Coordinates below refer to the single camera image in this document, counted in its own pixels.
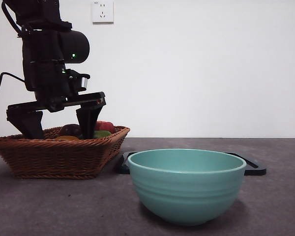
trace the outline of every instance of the ceramic bowl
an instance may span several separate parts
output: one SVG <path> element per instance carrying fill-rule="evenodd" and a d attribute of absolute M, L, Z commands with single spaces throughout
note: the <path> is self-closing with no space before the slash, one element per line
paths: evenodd
<path fill-rule="evenodd" d="M 141 202 L 179 225 L 200 225 L 225 212 L 236 199 L 246 162 L 222 152 L 156 149 L 128 158 Z"/>

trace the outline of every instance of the electrical outlet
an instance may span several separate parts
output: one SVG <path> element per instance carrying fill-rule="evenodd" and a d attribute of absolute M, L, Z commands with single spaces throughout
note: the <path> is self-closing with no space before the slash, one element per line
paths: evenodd
<path fill-rule="evenodd" d="M 114 1 L 95 0 L 92 3 L 93 23 L 113 23 L 114 22 Z"/>

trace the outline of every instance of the woven basket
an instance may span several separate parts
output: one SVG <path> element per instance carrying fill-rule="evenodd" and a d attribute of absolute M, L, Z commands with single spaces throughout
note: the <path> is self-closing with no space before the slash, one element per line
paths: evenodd
<path fill-rule="evenodd" d="M 115 133 L 99 139 L 55 140 L 61 127 L 45 129 L 44 140 L 23 135 L 0 137 L 0 155 L 18 178 L 95 178 L 115 157 L 129 128 L 115 126 Z"/>

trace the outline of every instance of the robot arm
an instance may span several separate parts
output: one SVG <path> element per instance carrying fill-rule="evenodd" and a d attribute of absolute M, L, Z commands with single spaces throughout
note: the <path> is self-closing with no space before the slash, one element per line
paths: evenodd
<path fill-rule="evenodd" d="M 16 15 L 9 15 L 8 5 Z M 86 90 L 88 74 L 66 69 L 66 63 L 82 63 L 89 56 L 89 42 L 84 34 L 71 30 L 60 18 L 59 0 L 3 0 L 2 9 L 23 41 L 23 72 L 28 91 L 35 102 L 10 105 L 7 119 L 28 138 L 43 138 L 42 112 L 81 105 L 77 116 L 84 138 L 92 138 L 98 114 L 105 105 L 104 93 L 79 95 Z"/>

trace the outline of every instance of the gray table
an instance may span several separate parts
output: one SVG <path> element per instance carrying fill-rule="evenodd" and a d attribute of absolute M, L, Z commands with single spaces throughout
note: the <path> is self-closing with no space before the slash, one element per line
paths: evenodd
<path fill-rule="evenodd" d="M 0 236 L 295 236 L 295 139 L 127 138 L 121 153 L 153 148 L 231 151 L 267 166 L 245 176 L 222 216 L 181 227 L 149 212 L 115 158 L 92 180 L 15 179 L 0 158 Z"/>

